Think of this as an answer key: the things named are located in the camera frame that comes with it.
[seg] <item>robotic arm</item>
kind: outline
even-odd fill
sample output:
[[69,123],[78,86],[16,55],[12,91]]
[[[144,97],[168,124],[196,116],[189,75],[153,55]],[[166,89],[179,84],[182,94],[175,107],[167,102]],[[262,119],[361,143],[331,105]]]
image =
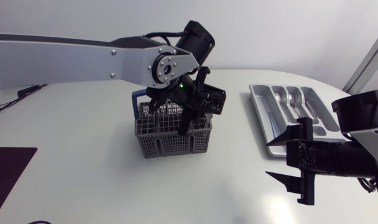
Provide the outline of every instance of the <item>robotic arm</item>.
[[[167,44],[150,38],[161,37]],[[167,37],[181,37],[171,46]],[[199,23],[179,33],[151,33],[112,42],[0,34],[0,88],[44,83],[125,80],[146,86],[155,111],[167,98],[183,108],[179,134],[204,113],[221,114],[226,94],[194,74],[215,46]]]
[[301,177],[267,172],[288,192],[300,194],[298,203],[315,204],[315,175],[357,177],[368,192],[378,190],[378,90],[336,100],[332,105],[341,132],[350,141],[314,141],[312,120],[299,118],[300,124],[288,126],[267,144],[286,145],[287,165],[301,170]]

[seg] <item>white wall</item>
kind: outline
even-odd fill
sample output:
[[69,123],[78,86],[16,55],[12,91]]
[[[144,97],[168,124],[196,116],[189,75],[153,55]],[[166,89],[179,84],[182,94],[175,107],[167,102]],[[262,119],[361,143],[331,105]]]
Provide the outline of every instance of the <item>white wall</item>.
[[342,88],[378,36],[378,1],[0,0],[0,33],[110,41],[180,31],[190,19],[216,39],[211,68],[280,70]]

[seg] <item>cable connector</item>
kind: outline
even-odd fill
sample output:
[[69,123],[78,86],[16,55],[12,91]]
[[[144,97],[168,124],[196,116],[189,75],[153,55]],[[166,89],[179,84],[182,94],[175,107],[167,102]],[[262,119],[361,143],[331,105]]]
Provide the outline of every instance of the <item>cable connector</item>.
[[25,98],[27,95],[31,94],[32,92],[41,89],[41,87],[42,87],[41,85],[35,85],[35,86],[31,86],[23,90],[19,90],[17,92],[17,97],[19,99]]

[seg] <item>white table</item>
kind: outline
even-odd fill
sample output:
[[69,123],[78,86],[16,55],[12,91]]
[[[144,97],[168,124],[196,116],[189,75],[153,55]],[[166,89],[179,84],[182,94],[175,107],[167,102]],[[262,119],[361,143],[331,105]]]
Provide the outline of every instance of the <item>white table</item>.
[[306,206],[265,173],[300,175],[268,155],[248,86],[312,86],[326,103],[347,94],[266,70],[212,70],[206,83],[228,97],[205,154],[144,159],[131,104],[143,87],[123,81],[49,85],[0,113],[0,146],[39,149],[0,223],[378,223],[378,193],[355,178],[316,176]]

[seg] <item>wire basket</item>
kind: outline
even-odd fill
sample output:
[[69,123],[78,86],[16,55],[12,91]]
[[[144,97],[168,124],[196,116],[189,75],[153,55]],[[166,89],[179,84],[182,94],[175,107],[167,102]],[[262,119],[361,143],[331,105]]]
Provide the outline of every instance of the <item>wire basket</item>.
[[180,136],[177,133],[182,108],[177,104],[168,100],[155,114],[150,114],[149,102],[139,103],[137,111],[135,134],[145,158],[207,151],[212,126],[206,116],[192,121],[187,136]]

